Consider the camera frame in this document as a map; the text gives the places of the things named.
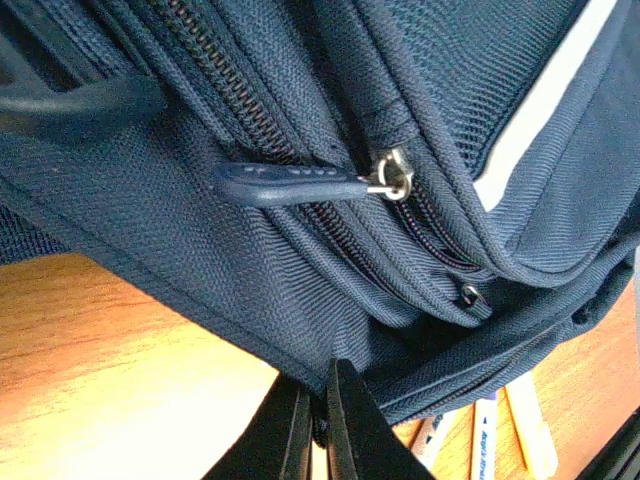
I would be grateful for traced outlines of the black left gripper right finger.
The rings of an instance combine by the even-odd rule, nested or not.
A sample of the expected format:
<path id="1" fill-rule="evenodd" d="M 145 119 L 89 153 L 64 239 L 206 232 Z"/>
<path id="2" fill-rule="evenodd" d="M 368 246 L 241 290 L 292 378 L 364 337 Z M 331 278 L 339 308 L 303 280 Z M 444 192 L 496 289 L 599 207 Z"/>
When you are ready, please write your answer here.
<path id="1" fill-rule="evenodd" d="M 331 479 L 431 479 L 399 441 L 346 359 L 331 361 L 327 384 L 327 463 Z"/>

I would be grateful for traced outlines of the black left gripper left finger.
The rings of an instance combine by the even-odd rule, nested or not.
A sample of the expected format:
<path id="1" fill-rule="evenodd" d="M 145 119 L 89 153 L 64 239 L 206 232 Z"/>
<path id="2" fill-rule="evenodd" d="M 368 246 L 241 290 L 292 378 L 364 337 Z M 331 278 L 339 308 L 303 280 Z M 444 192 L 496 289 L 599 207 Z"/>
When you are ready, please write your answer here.
<path id="1" fill-rule="evenodd" d="M 308 392 L 279 375 L 244 432 L 204 477 L 309 479 L 312 426 Z"/>

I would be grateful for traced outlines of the navy blue student backpack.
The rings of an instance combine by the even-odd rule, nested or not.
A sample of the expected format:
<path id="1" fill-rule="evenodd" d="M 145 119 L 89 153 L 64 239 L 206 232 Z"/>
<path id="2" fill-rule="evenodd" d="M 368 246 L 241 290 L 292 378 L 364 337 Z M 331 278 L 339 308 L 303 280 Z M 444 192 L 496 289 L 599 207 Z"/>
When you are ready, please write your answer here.
<path id="1" fill-rule="evenodd" d="M 635 1 L 5 1 L 1 261 L 81 253 L 397 424 L 600 323 L 639 246 Z"/>

